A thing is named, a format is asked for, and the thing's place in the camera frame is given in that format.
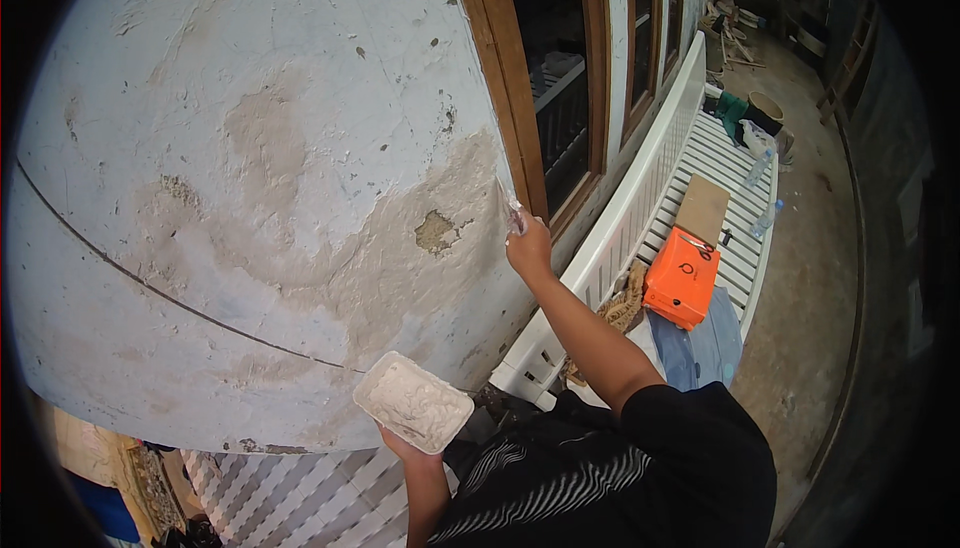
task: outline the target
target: ladder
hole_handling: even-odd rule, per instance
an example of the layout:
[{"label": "ladder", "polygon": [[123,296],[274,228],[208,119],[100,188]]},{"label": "ladder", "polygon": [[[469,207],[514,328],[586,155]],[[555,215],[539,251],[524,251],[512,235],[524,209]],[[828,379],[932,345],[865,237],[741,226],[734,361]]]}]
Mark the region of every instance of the ladder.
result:
[{"label": "ladder", "polygon": [[856,23],[853,26],[853,33],[850,34],[849,44],[846,45],[843,60],[840,61],[840,66],[837,67],[833,79],[826,86],[822,96],[817,100],[817,109],[820,109],[826,103],[826,110],[820,117],[821,125],[825,125],[831,115],[834,114],[834,110],[839,106],[840,100],[850,87],[854,76],[860,69],[860,65],[866,60],[867,51],[877,34],[880,16],[881,11],[877,8],[875,0],[860,0],[860,6],[856,13]]}]

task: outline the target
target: concrete floor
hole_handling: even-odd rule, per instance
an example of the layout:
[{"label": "concrete floor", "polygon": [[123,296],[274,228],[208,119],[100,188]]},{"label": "concrete floor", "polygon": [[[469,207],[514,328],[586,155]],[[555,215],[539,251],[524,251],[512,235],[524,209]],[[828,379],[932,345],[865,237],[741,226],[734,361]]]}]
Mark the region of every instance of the concrete floor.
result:
[{"label": "concrete floor", "polygon": [[743,99],[754,90],[767,94],[796,135],[793,170],[779,174],[784,207],[759,304],[730,389],[774,453],[775,535],[810,487],[844,380],[857,307],[857,230],[843,144],[835,122],[820,124],[815,107],[820,80],[771,36],[750,40],[766,68],[728,65],[725,89]]}]

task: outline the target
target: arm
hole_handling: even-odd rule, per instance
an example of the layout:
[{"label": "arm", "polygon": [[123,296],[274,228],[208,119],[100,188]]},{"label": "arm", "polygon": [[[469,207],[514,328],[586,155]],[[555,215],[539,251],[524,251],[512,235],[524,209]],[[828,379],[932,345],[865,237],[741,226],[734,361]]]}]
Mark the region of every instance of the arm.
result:
[{"label": "arm", "polygon": [[630,339],[610,326],[560,282],[550,268],[550,232],[526,211],[522,236],[507,236],[507,259],[546,315],[559,343],[597,396],[619,417],[627,399],[664,378]]},{"label": "arm", "polygon": [[403,462],[410,508],[407,548],[422,548],[450,503],[444,455],[425,454],[379,423],[377,427],[380,428],[383,443]]}]

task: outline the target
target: scissors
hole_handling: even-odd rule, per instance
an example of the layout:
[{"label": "scissors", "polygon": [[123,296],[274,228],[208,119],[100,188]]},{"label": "scissors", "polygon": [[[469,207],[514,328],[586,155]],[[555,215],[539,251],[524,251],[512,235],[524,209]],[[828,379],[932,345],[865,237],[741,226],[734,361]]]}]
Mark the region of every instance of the scissors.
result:
[{"label": "scissors", "polygon": [[697,252],[700,253],[700,258],[702,258],[704,261],[713,260],[714,247],[712,245],[709,245],[708,243],[695,242],[683,233],[679,234],[679,238],[684,242],[693,245],[697,249]]}]

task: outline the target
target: orange box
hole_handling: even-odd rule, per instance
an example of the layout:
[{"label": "orange box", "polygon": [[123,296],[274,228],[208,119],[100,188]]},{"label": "orange box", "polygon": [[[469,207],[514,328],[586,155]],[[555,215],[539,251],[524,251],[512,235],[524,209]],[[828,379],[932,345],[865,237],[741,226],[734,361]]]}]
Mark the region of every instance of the orange box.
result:
[{"label": "orange box", "polygon": [[707,316],[720,252],[674,227],[643,279],[643,305],[690,331]]}]

